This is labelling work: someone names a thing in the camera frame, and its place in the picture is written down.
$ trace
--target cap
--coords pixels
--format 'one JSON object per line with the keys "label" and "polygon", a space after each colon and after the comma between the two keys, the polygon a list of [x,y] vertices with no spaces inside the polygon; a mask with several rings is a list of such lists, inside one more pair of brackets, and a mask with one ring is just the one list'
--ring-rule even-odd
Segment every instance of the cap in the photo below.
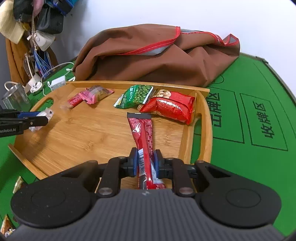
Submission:
{"label": "cap", "polygon": [[25,30],[13,16],[13,1],[5,0],[0,6],[0,33],[10,41],[18,44]]}

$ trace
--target green snack package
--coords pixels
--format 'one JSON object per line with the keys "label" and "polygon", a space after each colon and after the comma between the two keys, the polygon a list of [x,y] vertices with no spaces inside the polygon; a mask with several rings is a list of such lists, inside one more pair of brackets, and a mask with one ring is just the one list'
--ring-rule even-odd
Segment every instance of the green snack package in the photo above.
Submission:
{"label": "green snack package", "polygon": [[153,90],[151,85],[131,86],[114,104],[118,109],[127,109],[137,104],[145,104]]}

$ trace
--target black bag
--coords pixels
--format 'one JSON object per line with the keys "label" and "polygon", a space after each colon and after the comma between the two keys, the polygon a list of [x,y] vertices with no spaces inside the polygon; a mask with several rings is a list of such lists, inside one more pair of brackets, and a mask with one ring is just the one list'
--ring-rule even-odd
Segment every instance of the black bag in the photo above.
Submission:
{"label": "black bag", "polygon": [[13,16],[16,21],[30,23],[33,14],[33,0],[14,0]]}
{"label": "black bag", "polygon": [[48,34],[60,34],[63,31],[64,16],[55,8],[44,5],[39,14],[36,30]]}

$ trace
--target brown cloth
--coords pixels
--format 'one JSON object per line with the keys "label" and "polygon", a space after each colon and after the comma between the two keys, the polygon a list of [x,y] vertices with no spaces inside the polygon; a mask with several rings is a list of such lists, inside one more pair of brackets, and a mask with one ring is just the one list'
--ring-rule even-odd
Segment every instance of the brown cloth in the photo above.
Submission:
{"label": "brown cloth", "polygon": [[[25,53],[30,51],[30,43],[23,36],[18,44],[6,39],[6,53],[8,58],[8,65],[10,71],[11,81],[22,84],[23,86],[29,82],[31,77],[28,77],[24,69]],[[54,52],[49,47],[47,52],[53,66],[57,65],[57,58]]]}
{"label": "brown cloth", "polygon": [[90,38],[76,80],[133,80],[205,87],[239,56],[239,40],[180,27],[141,24]]}

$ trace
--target wooden tray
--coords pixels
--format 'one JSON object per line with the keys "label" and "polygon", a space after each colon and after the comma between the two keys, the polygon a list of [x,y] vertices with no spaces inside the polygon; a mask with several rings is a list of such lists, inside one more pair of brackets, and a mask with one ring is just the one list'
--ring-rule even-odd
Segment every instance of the wooden tray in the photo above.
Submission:
{"label": "wooden tray", "polygon": [[[201,147],[199,160],[210,162],[212,153],[212,123],[205,97],[209,89],[130,81],[75,81],[67,83],[41,99],[31,111],[37,111],[47,100],[52,99],[54,115],[41,130],[25,131],[9,148],[16,157],[39,179],[46,178],[88,160],[107,163],[116,156],[128,156],[135,147],[127,112],[136,108],[116,109],[113,104],[130,86],[146,84],[155,88],[177,91],[196,96],[195,117],[190,126],[164,117],[153,116],[154,149],[160,149],[164,157],[178,157],[189,164],[193,132],[196,121],[202,118]],[[113,89],[115,93],[102,101],[88,105],[79,104],[71,111],[63,111],[60,104],[93,85]],[[136,178],[124,178],[122,188],[135,188]]]}

